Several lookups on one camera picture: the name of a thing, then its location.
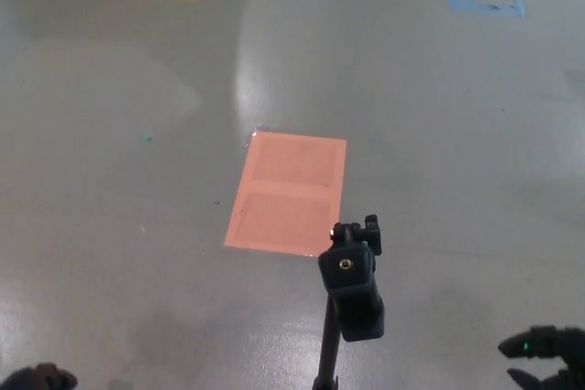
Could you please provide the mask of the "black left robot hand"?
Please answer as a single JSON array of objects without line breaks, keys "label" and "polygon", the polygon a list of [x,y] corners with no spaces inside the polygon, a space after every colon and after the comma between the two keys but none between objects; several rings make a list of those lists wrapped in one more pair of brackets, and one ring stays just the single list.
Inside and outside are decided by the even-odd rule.
[{"label": "black left robot hand", "polygon": [[77,386],[74,374],[53,363],[18,369],[1,382],[1,390],[73,390]]}]

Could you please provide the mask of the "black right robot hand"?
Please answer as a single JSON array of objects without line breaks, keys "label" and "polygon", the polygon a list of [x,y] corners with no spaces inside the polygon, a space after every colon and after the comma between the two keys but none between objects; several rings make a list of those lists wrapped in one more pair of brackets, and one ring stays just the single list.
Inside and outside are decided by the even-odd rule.
[{"label": "black right robot hand", "polygon": [[584,388],[584,331],[577,327],[533,326],[502,340],[497,346],[508,359],[560,358],[566,365],[556,374],[539,379],[510,368],[512,380],[524,390],[570,390]]}]

